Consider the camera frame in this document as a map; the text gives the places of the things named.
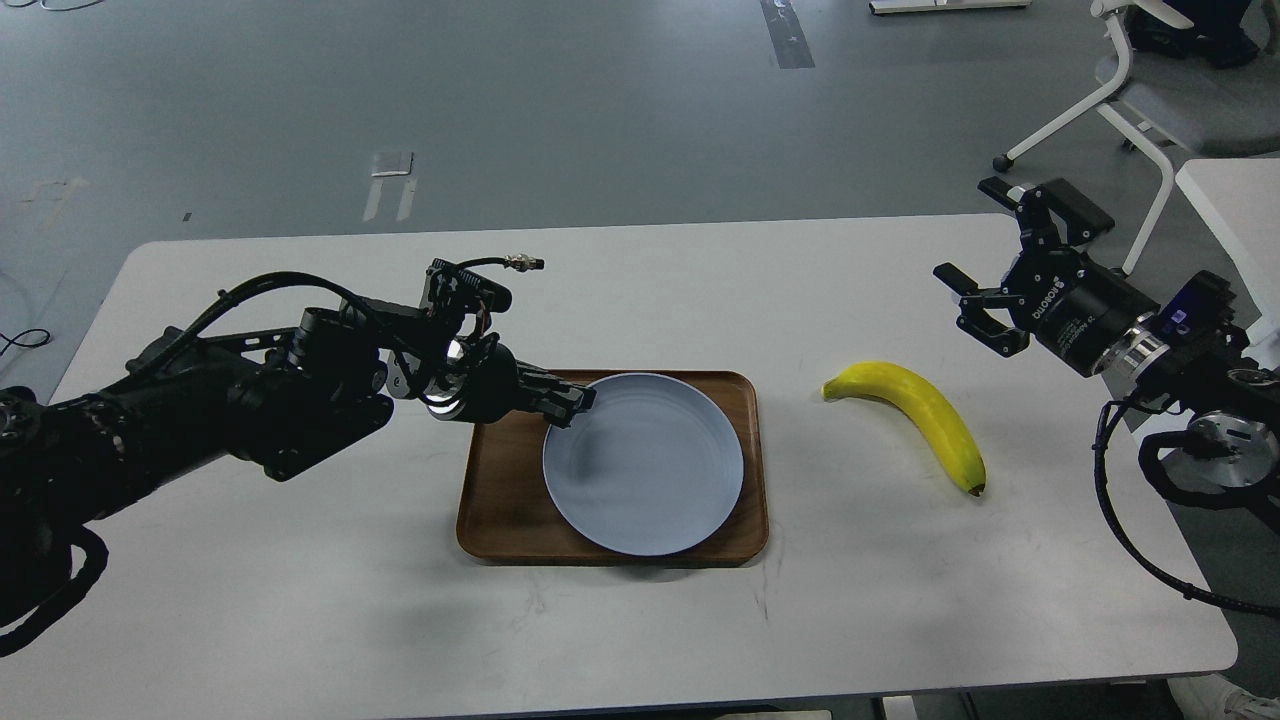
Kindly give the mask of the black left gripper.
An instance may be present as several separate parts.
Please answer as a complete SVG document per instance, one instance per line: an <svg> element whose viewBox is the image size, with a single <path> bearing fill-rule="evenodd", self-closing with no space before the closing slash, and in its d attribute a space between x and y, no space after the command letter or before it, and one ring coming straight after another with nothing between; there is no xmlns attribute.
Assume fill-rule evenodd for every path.
<svg viewBox="0 0 1280 720"><path fill-rule="evenodd" d="M590 386L570 382L539 366L517 366L515 355L494 338L454 338L445 365L425 391L425 404L443 421L488 424L509 413L541 416L568 428L596 397Z"/></svg>

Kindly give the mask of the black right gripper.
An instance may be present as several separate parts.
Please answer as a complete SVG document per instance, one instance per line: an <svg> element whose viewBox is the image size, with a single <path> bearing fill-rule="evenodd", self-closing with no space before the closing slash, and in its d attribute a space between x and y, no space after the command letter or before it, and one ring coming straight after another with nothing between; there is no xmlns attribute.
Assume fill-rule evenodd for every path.
<svg viewBox="0 0 1280 720"><path fill-rule="evenodd" d="M957 328L1002 357L1024 351L1033 334L1076 374L1100 374L1114 346L1158 309L1084 254L1115 219L1064 178L1010 184L988 177L978 190L1012 213L1021 254L1005 274L1006 288L982 288L952 263L934 266L933 277L957 296ZM1011 310L1015 327L991 310Z"/></svg>

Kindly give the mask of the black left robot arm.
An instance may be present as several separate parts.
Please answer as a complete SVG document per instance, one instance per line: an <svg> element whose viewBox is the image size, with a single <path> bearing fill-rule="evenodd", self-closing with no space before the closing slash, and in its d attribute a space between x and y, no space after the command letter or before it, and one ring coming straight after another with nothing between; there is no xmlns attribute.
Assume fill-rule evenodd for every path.
<svg viewBox="0 0 1280 720"><path fill-rule="evenodd" d="M511 292L484 260L436 259L410 306L302 272L219 293L92 393L44 405L3 391L3 653L81 602L109 552L90 523L214 460L289 480L388 424L398 398L443 421L509 413L568 427L595 393L520 361L492 332Z"/></svg>

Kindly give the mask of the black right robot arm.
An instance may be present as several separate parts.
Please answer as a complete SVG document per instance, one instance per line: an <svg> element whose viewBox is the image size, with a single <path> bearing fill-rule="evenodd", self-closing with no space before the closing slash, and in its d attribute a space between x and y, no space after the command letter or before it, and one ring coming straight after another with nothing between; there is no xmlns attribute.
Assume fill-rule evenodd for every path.
<svg viewBox="0 0 1280 720"><path fill-rule="evenodd" d="M1244 355L1230 284L1201 272L1158 305L1089 258L1085 245L1115 223L1065 179L978 187L1012 213L1021 250L993 288L951 263L934 269L957 295L957 327L1005 357L1037 341L1079 375L1119 369L1139 402L1178 405L1187 425L1140 443L1149 484L1174 503L1244 509L1276 529L1277 374Z"/></svg>

